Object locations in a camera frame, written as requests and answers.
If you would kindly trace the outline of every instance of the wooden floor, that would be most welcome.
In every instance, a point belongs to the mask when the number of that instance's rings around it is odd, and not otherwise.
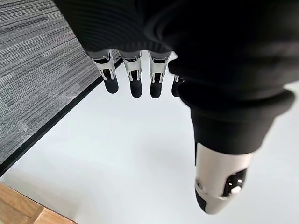
[[[75,224],[0,183],[0,224]]]

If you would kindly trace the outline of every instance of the prosthetic hand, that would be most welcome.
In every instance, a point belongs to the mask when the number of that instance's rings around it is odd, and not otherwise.
[[[196,199],[208,214],[221,211],[241,191],[274,119],[294,101],[284,85],[299,79],[299,3],[54,1],[110,93],[118,90],[112,49],[135,98],[142,93],[140,51],[150,53],[154,98],[176,52],[172,94],[191,109]]]

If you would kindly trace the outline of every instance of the striped carpet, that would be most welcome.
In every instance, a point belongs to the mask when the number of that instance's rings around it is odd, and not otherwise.
[[[0,164],[98,77],[51,0],[1,0]]]

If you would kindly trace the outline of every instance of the white floor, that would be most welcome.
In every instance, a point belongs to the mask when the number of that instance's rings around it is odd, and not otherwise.
[[[100,84],[1,181],[79,224],[298,223],[299,102],[277,118],[241,195],[209,216],[194,194],[189,108],[172,96],[168,73],[152,99],[145,52],[142,62],[139,99],[121,65],[116,94]]]

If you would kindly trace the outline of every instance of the black fingertip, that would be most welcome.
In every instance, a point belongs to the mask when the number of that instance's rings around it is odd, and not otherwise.
[[[150,83],[150,95],[153,98],[158,98],[161,95],[162,83]]]
[[[104,83],[108,92],[114,94],[118,91],[118,83],[116,77],[114,79],[108,78],[106,81],[104,81]]]
[[[197,193],[195,189],[196,200],[200,208],[206,213],[206,201]]]
[[[175,80],[173,81],[172,88],[171,88],[171,93],[174,97],[179,97],[178,95],[178,86],[179,82],[176,82]]]
[[[130,81],[130,88],[131,88],[131,94],[133,97],[139,98],[142,95],[141,80]]]

